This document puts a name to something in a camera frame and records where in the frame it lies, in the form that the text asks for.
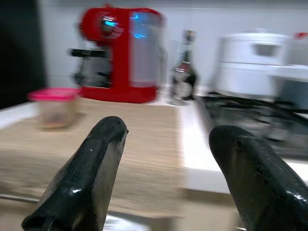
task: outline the pot lid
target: pot lid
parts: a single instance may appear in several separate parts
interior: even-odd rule
[[[245,33],[229,34],[222,37],[225,40],[236,41],[270,41],[270,42],[290,42],[291,37],[281,34],[269,33],[265,29],[258,28],[255,31]]]

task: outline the pink lid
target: pink lid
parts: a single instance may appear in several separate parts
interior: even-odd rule
[[[32,101],[70,101],[76,98],[79,89],[74,88],[45,88],[28,94]]]

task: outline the plastic container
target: plastic container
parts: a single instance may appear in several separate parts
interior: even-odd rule
[[[29,93],[28,98],[38,103],[41,128],[67,127],[77,116],[78,89],[47,88]]]

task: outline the pot handle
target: pot handle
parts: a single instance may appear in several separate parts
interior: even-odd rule
[[[281,46],[281,42],[271,42],[271,41],[260,41],[260,42],[253,42],[253,44],[256,45],[261,45],[261,46]]]
[[[281,42],[260,41],[253,42],[253,50],[256,55],[260,56],[277,56],[277,50],[282,46]]]

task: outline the white wall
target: white wall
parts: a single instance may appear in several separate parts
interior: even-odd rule
[[[78,58],[69,56],[68,49],[78,47],[74,26],[85,9],[100,6],[102,2],[39,0],[50,86],[73,86],[70,76],[77,69]],[[164,14],[168,70],[175,60],[174,44],[181,39],[183,30],[195,30],[193,63],[202,85],[211,79],[219,37],[256,27],[286,35],[308,31],[306,0],[114,0],[110,3],[118,7],[150,7]]]

